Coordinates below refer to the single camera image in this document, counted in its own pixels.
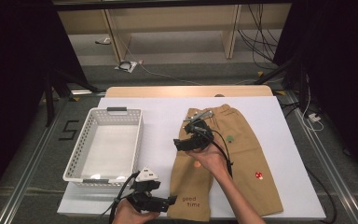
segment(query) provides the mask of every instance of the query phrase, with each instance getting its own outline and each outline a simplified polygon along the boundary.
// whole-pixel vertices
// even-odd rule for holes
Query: khaki pants
[[[187,117],[207,110],[213,116],[205,122],[225,138],[229,156],[234,162],[232,173],[234,182],[241,193],[260,216],[281,212],[282,203],[263,150],[240,111],[229,105],[198,110],[190,108]],[[179,139],[187,139],[183,127]],[[170,206],[168,216],[196,221],[208,221],[210,218],[209,190],[213,182],[212,175],[185,152],[177,152],[171,175],[171,195],[177,195],[176,204]]]

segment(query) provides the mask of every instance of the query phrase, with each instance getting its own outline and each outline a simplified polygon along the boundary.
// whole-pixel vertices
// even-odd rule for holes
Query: embroidered patch
[[[228,141],[229,143],[233,142],[234,141],[234,137],[232,135],[228,135],[226,137],[226,141]]]
[[[201,167],[201,163],[199,161],[194,161],[194,167],[196,168]]]
[[[263,174],[261,174],[260,172],[256,172],[255,173],[255,177],[259,180],[262,180],[263,179]]]

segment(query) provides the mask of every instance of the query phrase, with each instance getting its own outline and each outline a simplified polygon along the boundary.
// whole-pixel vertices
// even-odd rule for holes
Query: white platform
[[[152,194],[166,198],[169,196],[176,154],[173,138],[178,136],[187,110],[190,107],[202,109],[222,104],[237,108],[246,117],[274,176],[284,211],[265,218],[324,219],[324,210],[275,97],[103,98],[99,107],[126,106],[143,110],[144,134],[138,168],[148,166],[158,175],[161,185]],[[68,216],[100,215],[115,195],[116,192],[107,188],[87,189],[68,184],[58,213]],[[212,218],[234,217],[226,196],[215,181],[210,199]]]

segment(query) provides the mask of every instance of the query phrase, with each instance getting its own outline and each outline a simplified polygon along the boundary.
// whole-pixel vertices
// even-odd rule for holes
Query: plastic basket
[[[63,180],[82,186],[122,184],[137,169],[142,110],[92,108],[77,139]]]

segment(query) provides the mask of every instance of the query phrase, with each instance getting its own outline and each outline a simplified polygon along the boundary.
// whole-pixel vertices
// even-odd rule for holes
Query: human hand
[[[222,152],[214,145],[210,144],[205,149],[194,149],[186,152],[188,156],[193,157],[201,163],[201,165],[211,172],[213,175],[218,175],[227,171],[227,162]]]
[[[158,212],[139,213],[127,199],[123,199],[118,204],[113,224],[143,224],[158,216]]]

